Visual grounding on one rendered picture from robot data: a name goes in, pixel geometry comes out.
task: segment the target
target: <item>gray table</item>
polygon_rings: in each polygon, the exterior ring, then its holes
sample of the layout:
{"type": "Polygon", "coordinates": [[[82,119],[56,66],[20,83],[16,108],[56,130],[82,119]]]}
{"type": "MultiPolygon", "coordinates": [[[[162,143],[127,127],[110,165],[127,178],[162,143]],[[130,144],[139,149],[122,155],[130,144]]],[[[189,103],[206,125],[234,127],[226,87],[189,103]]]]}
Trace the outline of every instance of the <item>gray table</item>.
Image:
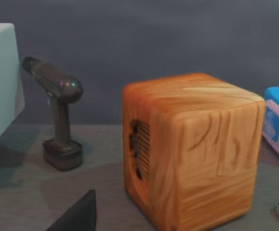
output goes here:
{"type": "MultiPolygon", "coordinates": [[[[51,126],[13,125],[0,138],[0,231],[42,231],[95,188],[98,231],[153,231],[126,196],[121,126],[73,126],[84,164],[58,172],[44,163],[41,143],[51,126]]],[[[271,209],[279,200],[279,158],[263,142],[252,210],[215,231],[279,231],[271,209]]]]}

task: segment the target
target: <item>wood grain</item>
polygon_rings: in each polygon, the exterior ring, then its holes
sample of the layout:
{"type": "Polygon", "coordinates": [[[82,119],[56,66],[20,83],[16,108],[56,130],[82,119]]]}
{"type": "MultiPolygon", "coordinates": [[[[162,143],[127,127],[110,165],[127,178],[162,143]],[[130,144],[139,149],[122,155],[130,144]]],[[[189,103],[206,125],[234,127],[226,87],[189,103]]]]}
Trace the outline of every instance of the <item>wood grain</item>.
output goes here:
{"type": "Polygon", "coordinates": [[[195,73],[130,84],[122,107],[125,190],[158,230],[205,231],[251,208],[260,96],[195,73]]]}

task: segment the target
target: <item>speaker grille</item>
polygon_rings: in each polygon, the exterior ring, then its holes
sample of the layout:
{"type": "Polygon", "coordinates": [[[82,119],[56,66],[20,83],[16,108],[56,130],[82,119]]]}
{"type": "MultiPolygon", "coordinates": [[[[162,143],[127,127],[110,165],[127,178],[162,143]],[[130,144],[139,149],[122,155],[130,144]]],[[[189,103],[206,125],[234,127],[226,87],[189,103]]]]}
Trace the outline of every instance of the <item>speaker grille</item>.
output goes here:
{"type": "Polygon", "coordinates": [[[148,124],[138,122],[134,127],[134,157],[137,176],[149,182],[150,172],[150,128],[148,124]]]}

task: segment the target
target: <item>gray wall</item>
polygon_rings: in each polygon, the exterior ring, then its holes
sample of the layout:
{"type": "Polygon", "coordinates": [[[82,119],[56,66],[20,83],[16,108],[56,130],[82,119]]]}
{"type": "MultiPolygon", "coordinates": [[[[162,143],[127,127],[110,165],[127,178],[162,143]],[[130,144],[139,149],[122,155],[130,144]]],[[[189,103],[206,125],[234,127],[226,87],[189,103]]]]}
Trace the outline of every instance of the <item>gray wall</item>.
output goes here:
{"type": "MultiPolygon", "coordinates": [[[[121,122],[133,81],[203,71],[263,94],[279,85],[279,0],[0,0],[20,58],[53,62],[83,83],[76,124],[121,122]]],[[[51,123],[45,93],[23,74],[16,123],[51,123]]]]}

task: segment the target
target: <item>white cube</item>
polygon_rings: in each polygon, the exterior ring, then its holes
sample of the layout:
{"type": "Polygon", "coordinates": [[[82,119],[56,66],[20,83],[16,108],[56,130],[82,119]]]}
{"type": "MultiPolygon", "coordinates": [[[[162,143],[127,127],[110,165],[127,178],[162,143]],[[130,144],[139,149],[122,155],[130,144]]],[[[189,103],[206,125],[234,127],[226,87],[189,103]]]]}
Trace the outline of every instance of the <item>white cube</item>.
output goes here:
{"type": "Polygon", "coordinates": [[[15,29],[0,24],[0,136],[24,106],[15,29]]]}

